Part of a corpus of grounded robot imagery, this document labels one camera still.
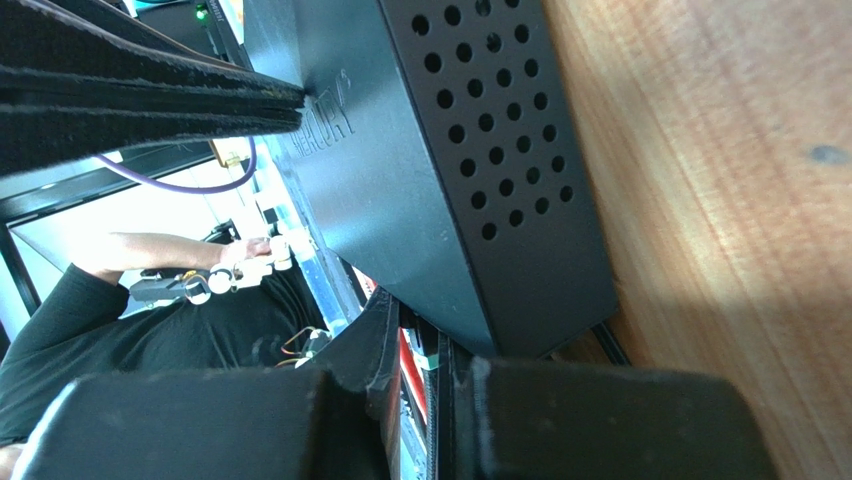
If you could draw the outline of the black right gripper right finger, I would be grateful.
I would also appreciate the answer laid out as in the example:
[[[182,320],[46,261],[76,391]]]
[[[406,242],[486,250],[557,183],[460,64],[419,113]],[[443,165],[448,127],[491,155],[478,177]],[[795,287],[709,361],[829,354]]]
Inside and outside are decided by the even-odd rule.
[[[740,392],[688,372],[483,359],[447,337],[439,479],[774,479]]]

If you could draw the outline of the black network switch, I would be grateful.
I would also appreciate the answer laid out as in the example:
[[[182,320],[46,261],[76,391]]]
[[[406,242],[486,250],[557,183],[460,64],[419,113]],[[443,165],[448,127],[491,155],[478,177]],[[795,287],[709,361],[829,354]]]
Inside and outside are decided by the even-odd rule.
[[[273,150],[321,244],[480,356],[547,355],[618,307],[538,1],[248,1],[301,85]]]

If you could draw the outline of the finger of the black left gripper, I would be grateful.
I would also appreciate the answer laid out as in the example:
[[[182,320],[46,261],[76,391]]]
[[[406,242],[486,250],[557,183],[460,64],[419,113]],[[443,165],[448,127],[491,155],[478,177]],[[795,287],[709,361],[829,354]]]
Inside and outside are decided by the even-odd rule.
[[[302,125],[292,109],[266,116],[147,114],[109,109],[1,107],[1,175],[19,175],[137,146],[287,133]]]
[[[144,104],[288,110],[304,105],[287,82],[120,38],[48,1],[1,4],[1,84],[65,97],[137,95]]]

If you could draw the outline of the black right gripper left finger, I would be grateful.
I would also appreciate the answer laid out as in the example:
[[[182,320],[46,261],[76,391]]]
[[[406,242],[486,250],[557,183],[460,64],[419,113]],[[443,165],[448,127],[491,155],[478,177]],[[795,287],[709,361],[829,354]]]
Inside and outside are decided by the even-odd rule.
[[[396,479],[399,301],[297,368],[113,374],[71,383],[16,479]]]

